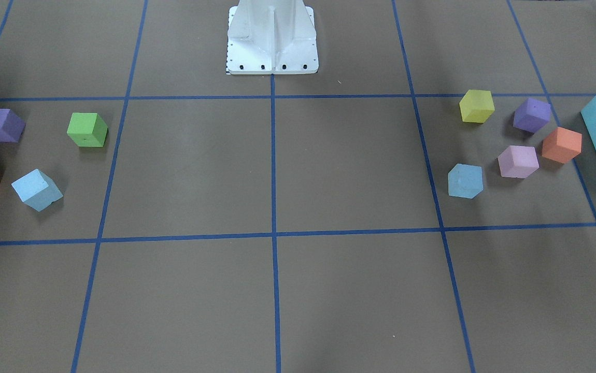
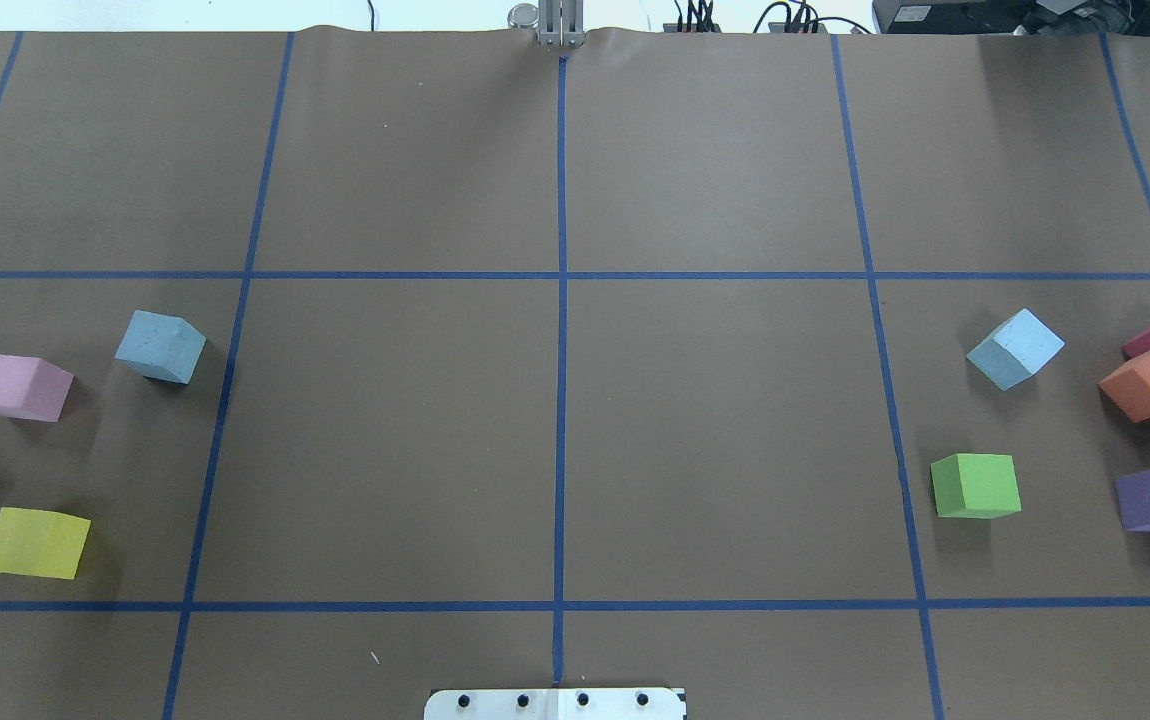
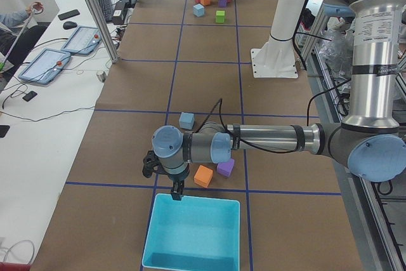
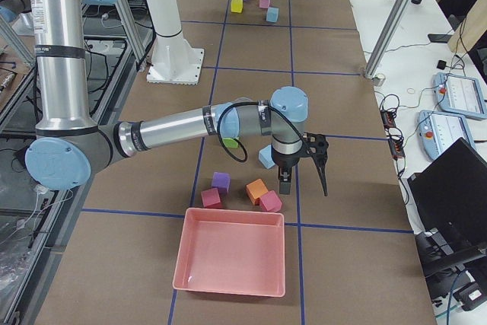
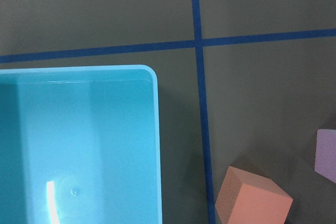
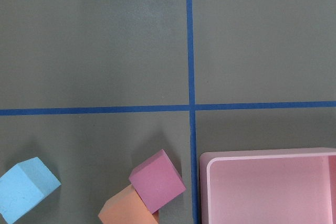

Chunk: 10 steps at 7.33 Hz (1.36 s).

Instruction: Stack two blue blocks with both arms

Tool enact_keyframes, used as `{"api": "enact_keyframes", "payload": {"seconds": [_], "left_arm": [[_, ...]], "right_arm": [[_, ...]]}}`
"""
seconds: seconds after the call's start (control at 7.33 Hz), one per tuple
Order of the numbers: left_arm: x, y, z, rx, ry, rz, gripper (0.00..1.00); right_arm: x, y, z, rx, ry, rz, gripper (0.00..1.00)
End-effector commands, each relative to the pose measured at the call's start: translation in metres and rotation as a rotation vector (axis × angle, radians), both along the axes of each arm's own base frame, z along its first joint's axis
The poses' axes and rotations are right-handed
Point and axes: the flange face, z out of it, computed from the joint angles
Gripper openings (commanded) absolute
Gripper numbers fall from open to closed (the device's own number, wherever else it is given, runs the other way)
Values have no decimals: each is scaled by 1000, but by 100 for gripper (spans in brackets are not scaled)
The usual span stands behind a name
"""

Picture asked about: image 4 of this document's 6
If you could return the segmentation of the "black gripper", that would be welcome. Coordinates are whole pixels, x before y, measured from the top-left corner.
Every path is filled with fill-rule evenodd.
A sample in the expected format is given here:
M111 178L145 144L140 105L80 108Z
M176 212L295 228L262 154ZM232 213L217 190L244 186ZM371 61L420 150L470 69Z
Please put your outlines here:
M296 142L281 142L272 137L272 159L279 167L279 193L290 194L293 166L302 158L311 158L323 189L323 195L328 196L326 182L326 163L328 159L328 141L322 134L304 133L302 139Z

